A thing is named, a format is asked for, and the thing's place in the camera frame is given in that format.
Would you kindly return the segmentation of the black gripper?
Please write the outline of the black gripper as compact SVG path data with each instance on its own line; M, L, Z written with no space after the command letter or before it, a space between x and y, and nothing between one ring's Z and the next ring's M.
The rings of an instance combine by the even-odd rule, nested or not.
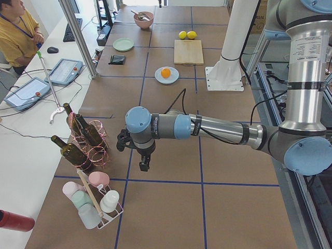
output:
M155 140L149 140L146 143L134 142L136 150L141 155L141 162L139 163L141 171L149 170L149 163L152 153L155 151L156 143Z

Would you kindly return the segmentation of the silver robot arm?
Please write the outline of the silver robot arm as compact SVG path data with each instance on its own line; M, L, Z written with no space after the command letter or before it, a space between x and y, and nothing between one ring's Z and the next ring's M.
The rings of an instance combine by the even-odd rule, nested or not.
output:
M137 150L140 169L148 171L157 139L209 136L263 151L301 175L316 175L328 169L331 143L321 123L321 108L331 1L268 1L266 32L269 38L290 39L286 111L280 125L231 122L172 109L152 114L138 106L126 114L117 149Z

